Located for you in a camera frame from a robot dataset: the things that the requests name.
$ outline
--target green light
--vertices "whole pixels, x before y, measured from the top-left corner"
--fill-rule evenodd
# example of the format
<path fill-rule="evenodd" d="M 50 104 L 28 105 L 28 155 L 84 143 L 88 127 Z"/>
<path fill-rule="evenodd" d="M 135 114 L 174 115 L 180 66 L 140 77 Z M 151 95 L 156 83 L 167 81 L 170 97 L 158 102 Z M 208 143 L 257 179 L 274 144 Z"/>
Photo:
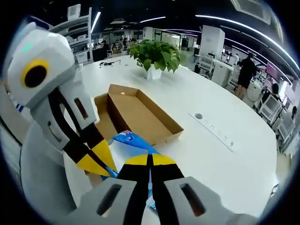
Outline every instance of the green light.
<path fill-rule="evenodd" d="M 24 53 L 24 52 L 27 51 L 30 47 L 31 47 L 31 43 L 28 43 L 28 44 L 26 45 L 26 47 L 22 50 L 22 52 Z"/>

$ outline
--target open cardboard tray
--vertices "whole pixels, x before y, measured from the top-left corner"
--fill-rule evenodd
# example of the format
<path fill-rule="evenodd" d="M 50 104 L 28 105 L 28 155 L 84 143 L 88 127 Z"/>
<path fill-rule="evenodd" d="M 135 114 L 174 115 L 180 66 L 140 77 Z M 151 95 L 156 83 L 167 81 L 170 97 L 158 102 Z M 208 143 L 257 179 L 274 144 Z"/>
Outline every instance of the open cardboard tray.
<path fill-rule="evenodd" d="M 156 145 L 178 138 L 183 131 L 139 89 L 111 84 L 108 93 L 95 97 L 95 104 L 100 117 L 96 127 L 106 140 L 130 130 Z"/>

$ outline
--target power strip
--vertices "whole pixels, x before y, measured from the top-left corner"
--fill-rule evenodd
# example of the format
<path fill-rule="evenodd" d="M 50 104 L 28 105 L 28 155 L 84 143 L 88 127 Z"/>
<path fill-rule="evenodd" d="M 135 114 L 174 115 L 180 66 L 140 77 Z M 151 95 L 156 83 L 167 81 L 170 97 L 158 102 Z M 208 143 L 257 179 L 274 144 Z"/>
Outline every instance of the power strip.
<path fill-rule="evenodd" d="M 221 141 L 231 152 L 236 152 L 238 150 L 237 144 L 221 132 L 212 121 L 208 121 L 206 118 L 203 118 L 201 114 L 189 113 L 191 117 L 193 117 L 198 123 L 204 126 L 209 132 L 211 132 L 219 141 Z"/>

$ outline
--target potted plant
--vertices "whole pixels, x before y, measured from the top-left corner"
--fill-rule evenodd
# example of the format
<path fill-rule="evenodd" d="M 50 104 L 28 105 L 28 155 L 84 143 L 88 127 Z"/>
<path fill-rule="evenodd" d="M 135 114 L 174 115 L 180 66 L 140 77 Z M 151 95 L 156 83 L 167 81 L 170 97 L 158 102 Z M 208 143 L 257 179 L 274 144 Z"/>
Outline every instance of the potted plant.
<path fill-rule="evenodd" d="M 144 40 L 129 49 L 130 57 L 147 71 L 147 79 L 158 79 L 166 68 L 173 73 L 180 64 L 176 47 L 161 41 Z"/>

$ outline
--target round table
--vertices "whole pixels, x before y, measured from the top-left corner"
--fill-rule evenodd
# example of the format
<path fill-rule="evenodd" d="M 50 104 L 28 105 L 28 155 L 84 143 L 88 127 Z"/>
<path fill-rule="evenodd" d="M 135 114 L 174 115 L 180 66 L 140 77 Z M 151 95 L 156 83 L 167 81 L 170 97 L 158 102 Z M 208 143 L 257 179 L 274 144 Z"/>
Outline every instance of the round table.
<path fill-rule="evenodd" d="M 276 170 L 276 138 L 269 126 L 244 102 L 214 82 L 179 66 L 164 71 L 158 80 L 128 56 L 99 68 L 100 62 L 82 67 L 82 79 L 91 97 L 108 91 L 110 84 L 141 89 L 184 131 L 178 140 L 157 150 L 177 162 L 184 176 L 192 176 L 220 195 L 222 204 L 235 213 L 259 217 L 273 188 Z M 200 113 L 236 144 L 230 151 L 190 114 Z M 86 177 L 64 155 L 70 190 L 76 205 L 90 187 L 77 188 Z M 157 215 L 145 210 L 143 224 L 159 224 Z"/>

